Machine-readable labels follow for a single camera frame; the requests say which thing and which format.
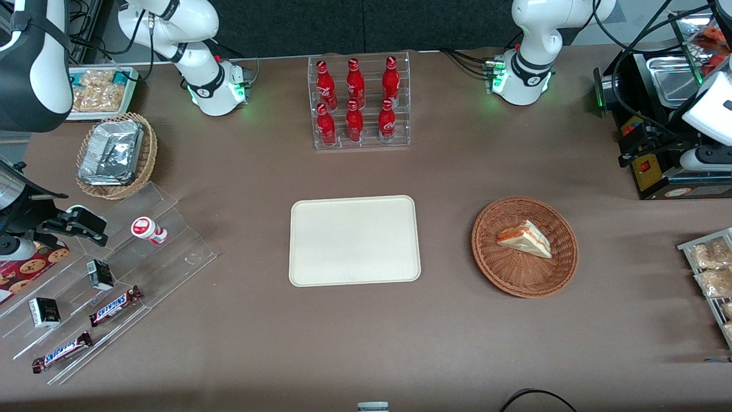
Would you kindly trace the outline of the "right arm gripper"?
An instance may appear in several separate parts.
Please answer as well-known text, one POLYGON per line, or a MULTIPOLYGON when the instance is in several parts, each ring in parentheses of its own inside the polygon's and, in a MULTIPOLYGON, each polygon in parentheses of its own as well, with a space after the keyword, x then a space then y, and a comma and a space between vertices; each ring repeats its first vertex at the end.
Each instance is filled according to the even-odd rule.
POLYGON ((106 246, 107 220, 85 206, 71 206, 58 216, 55 199, 65 193, 50 191, 23 174, 23 162, 2 162, 2 236, 22 236, 27 231, 81 237, 106 246))

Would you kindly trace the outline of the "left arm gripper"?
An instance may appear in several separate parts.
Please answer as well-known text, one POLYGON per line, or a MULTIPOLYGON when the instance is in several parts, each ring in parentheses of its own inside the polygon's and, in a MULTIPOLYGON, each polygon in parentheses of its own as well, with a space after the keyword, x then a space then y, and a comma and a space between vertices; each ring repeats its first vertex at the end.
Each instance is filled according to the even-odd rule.
MULTIPOLYGON (((730 86, 712 86, 701 90, 682 119, 697 131, 724 145, 731 144, 730 86)), ((638 157, 669 150, 682 150, 688 142, 665 133, 645 122, 632 122, 626 127, 626 140, 619 141, 620 168, 630 166, 638 157)))

